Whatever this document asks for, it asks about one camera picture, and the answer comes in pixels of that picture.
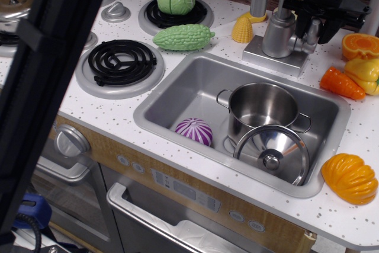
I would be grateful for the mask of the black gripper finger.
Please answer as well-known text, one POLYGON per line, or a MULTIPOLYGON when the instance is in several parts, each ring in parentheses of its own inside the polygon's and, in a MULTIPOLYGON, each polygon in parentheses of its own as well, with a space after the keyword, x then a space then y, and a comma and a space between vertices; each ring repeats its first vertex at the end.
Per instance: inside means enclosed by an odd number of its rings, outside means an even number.
POLYGON ((326 44, 334 37, 334 35, 345 25, 344 21, 326 20, 322 24, 319 34, 318 44, 326 44))
POLYGON ((295 34, 298 38, 302 39, 308 32, 313 16, 305 10, 297 12, 296 30, 295 34))

